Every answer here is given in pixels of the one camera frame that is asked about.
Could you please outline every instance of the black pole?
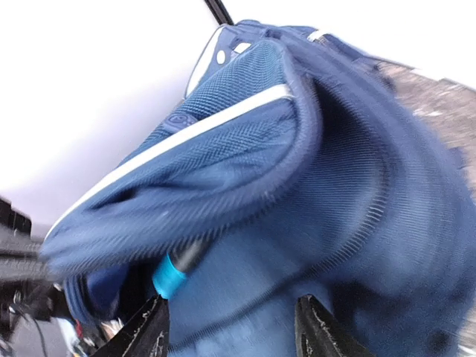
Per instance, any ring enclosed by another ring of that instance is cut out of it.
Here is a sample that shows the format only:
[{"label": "black pole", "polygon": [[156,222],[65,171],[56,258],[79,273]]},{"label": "black pole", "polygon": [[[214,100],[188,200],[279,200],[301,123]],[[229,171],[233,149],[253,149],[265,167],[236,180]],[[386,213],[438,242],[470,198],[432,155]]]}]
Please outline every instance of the black pole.
[{"label": "black pole", "polygon": [[226,10],[224,4],[221,0],[205,0],[208,8],[215,17],[218,25],[234,25],[233,20],[230,17],[230,14]]}]

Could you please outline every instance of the white piping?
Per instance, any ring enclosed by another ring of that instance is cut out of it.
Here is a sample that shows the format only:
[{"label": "white piping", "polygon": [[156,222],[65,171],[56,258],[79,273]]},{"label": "white piping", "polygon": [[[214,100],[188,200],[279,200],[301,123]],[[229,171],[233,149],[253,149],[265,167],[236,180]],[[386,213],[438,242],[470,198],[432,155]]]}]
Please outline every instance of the white piping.
[{"label": "white piping", "polygon": [[213,60],[213,54],[215,53],[215,47],[218,43],[220,34],[222,33],[224,27],[220,27],[215,31],[210,41],[208,41],[207,47],[203,50],[203,54],[200,56],[199,61],[196,63],[195,68],[193,69],[192,75],[188,81],[187,91],[185,92],[185,97],[188,97],[190,93],[197,87],[200,83],[200,80],[207,72],[210,62]]},{"label": "white piping", "polygon": [[153,160],[157,156],[163,154],[164,152],[177,147],[180,144],[183,144],[185,141],[188,141],[200,134],[212,130],[224,123],[227,123],[234,118],[244,115],[251,110],[264,106],[265,104],[271,103],[278,99],[291,99],[292,94],[289,90],[289,87],[286,84],[278,84],[271,88],[268,88],[258,94],[255,94],[241,102],[230,106],[227,109],[222,110],[216,114],[211,115],[208,118],[205,118],[187,128],[177,132],[174,135],[171,135],[167,139],[157,143],[153,147],[141,152],[135,157],[131,158],[129,161],[120,165],[114,171],[111,171],[108,175],[104,176],[93,188],[86,192],[80,199],[78,199],[66,212],[53,224],[50,231],[46,235],[50,235],[52,230],[65,218],[70,212],[72,212],[76,207],[84,203],[84,201],[90,199],[93,195],[101,191],[102,189],[108,187],[110,184],[116,182],[118,179],[122,178],[131,171],[137,169],[138,167],[144,165],[148,161]]}]

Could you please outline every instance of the white wall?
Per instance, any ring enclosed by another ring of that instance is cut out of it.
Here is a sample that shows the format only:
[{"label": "white wall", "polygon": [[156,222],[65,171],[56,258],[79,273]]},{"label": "white wall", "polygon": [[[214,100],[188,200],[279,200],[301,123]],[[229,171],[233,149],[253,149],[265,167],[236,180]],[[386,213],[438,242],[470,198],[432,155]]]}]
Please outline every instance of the white wall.
[{"label": "white wall", "polygon": [[0,196],[50,225],[155,128],[217,26],[203,1],[0,1]]}]

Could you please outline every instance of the backpack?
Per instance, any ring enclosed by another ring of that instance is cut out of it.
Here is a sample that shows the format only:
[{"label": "backpack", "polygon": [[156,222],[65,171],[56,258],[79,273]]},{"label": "backpack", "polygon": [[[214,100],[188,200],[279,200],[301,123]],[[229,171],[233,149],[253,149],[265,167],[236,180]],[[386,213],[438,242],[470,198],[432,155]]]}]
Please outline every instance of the backpack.
[{"label": "backpack", "polygon": [[316,296],[377,356],[455,356],[476,212],[457,163],[366,55],[308,27],[223,25],[181,103],[52,227],[83,323],[130,318],[175,249],[170,356],[294,356]]}]

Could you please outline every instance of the blue mesh fabric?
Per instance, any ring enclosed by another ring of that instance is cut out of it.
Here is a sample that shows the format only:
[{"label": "blue mesh fabric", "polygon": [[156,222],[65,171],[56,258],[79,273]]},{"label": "blue mesh fabric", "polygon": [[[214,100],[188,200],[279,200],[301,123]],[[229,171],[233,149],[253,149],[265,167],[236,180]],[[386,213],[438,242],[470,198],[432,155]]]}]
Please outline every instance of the blue mesh fabric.
[{"label": "blue mesh fabric", "polygon": [[262,43],[202,83],[176,112],[193,113],[200,120],[282,83],[281,55],[275,46]]}]

